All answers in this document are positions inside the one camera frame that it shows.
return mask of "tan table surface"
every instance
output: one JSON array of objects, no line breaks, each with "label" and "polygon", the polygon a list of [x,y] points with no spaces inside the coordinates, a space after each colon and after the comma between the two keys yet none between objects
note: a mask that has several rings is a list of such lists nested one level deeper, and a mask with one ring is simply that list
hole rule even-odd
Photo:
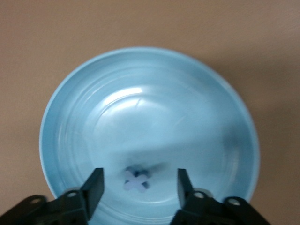
[{"label": "tan table surface", "polygon": [[37,1],[0,3],[0,214],[52,199],[39,128],[59,83],[109,50],[150,45],[193,56],[240,94],[257,127],[252,205],[273,225],[300,221],[300,1]]}]

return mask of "light blue bowl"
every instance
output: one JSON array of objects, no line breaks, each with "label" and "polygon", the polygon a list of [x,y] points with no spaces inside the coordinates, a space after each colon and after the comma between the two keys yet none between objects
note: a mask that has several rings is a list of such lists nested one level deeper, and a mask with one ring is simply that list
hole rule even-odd
[{"label": "light blue bowl", "polygon": [[[249,200],[259,172],[255,127],[232,87],[199,61],[152,47],[74,70],[46,108],[40,156],[55,197],[104,167],[91,225],[168,224],[180,207],[177,168],[218,201]],[[128,166],[150,173],[144,193],[123,188]]]}]

